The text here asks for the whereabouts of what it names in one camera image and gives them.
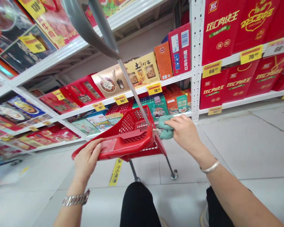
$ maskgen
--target basket cart metal leg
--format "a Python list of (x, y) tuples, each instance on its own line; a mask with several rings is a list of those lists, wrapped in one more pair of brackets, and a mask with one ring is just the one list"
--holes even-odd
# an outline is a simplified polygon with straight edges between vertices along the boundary
[[(121, 158), (129, 162), (135, 181), (140, 181), (140, 178), (137, 177), (136, 171), (134, 169), (132, 159), (142, 156), (163, 154), (165, 155), (168, 166), (170, 168), (171, 177), (173, 180), (175, 180), (177, 178), (177, 170), (172, 170), (162, 141), (159, 138), (158, 133), (154, 130), (155, 124), (152, 114), (148, 106), (142, 106), (138, 95), (131, 83), (127, 70), (123, 64), (122, 57), (119, 54), (118, 46), (113, 32), (108, 24), (99, 1), (62, 0), (62, 5), (79, 35), (98, 51), (118, 61), (139, 107), (128, 111), (115, 126), (93, 139), (106, 139), (102, 142), (102, 150), (98, 160)], [(102, 38), (100, 38), (93, 30), (90, 22), (85, 15), (85, 11), (88, 6), (92, 11), (92, 14), (105, 41), (103, 41)], [(77, 149), (73, 153), (72, 158), (74, 159), (75, 156), (80, 152), (80, 150), (82, 150), (87, 144)]]

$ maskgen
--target hand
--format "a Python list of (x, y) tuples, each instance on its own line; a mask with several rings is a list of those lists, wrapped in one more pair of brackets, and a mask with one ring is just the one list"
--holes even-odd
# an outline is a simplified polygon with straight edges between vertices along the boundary
[(100, 138), (90, 142), (77, 154), (74, 159), (76, 165), (74, 179), (87, 184), (89, 178), (91, 177), (91, 174), (95, 170), (98, 156), (102, 147), (102, 144), (100, 142), (103, 140), (105, 139)]

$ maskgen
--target colorful gift box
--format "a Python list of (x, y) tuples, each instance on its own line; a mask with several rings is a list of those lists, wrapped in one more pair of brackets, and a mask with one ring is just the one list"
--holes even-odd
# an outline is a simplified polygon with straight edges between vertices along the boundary
[(170, 33), (168, 42), (174, 76), (191, 70), (191, 28), (187, 23)]
[(284, 53), (260, 59), (246, 97), (269, 92), (284, 68)]

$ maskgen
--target boxed snack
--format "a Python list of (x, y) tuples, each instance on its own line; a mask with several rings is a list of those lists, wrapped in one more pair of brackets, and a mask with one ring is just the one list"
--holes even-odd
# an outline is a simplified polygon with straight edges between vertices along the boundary
[(105, 99), (92, 80), (91, 76), (93, 74), (87, 75), (65, 86), (69, 95), (81, 106), (86, 106)]
[(135, 89), (160, 81), (154, 52), (129, 61), (125, 67)]
[(130, 90), (119, 64), (92, 75), (92, 79), (105, 98)]
[(57, 50), (38, 25), (31, 27), (22, 36), (29, 36), (31, 34), (41, 42), (46, 51), (33, 53), (20, 39), (17, 39), (0, 54), (0, 57), (19, 73), (29, 69)]
[(0, 50), (5, 50), (33, 24), (16, 2), (0, 1)]
[(40, 1), (39, 11), (44, 12), (39, 17), (31, 13), (30, 2), (35, 0), (18, 0), (22, 6), (31, 14), (36, 23), (43, 32), (50, 38), (58, 49), (70, 43), (79, 34), (70, 22), (65, 10), (62, 7), (61, 0)]
[(284, 37), (284, 0), (281, 1), (278, 10), (269, 26), (265, 43)]
[(173, 77), (173, 68), (169, 51), (169, 42), (155, 47), (155, 55), (161, 80)]
[(174, 76), (191, 70), (191, 28), (187, 23), (170, 33), (168, 42)]
[(284, 68), (284, 53), (260, 59), (246, 97), (269, 92)]
[(233, 53), (241, 52), (263, 43), (280, 1), (281, 0), (246, 1), (235, 39)]
[(200, 109), (221, 106), (225, 101), (226, 82), (229, 69), (201, 79)]
[(205, 2), (202, 65), (232, 54), (245, 2), (245, 0)]
[(246, 97), (259, 61), (260, 59), (229, 68), (224, 103), (244, 99)]

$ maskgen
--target supermarket aisle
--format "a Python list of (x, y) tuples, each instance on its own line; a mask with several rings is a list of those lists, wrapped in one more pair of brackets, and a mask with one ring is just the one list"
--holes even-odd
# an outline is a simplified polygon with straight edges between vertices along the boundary
[[(203, 118), (197, 128), (210, 151), (284, 223), (284, 101), (226, 109)], [(209, 186), (206, 176), (173, 140), (164, 145), (172, 167), (179, 171), (176, 181), (162, 155), (134, 159), (136, 172), (169, 227), (199, 226)], [(0, 226), (52, 226), (74, 175), (74, 149), (43, 152), (17, 167), (20, 172), (29, 166), (17, 182), (0, 186)], [(115, 160), (97, 164), (81, 226), (119, 225), (123, 195), (133, 176), (123, 162), (117, 186), (108, 188), (114, 164)]]

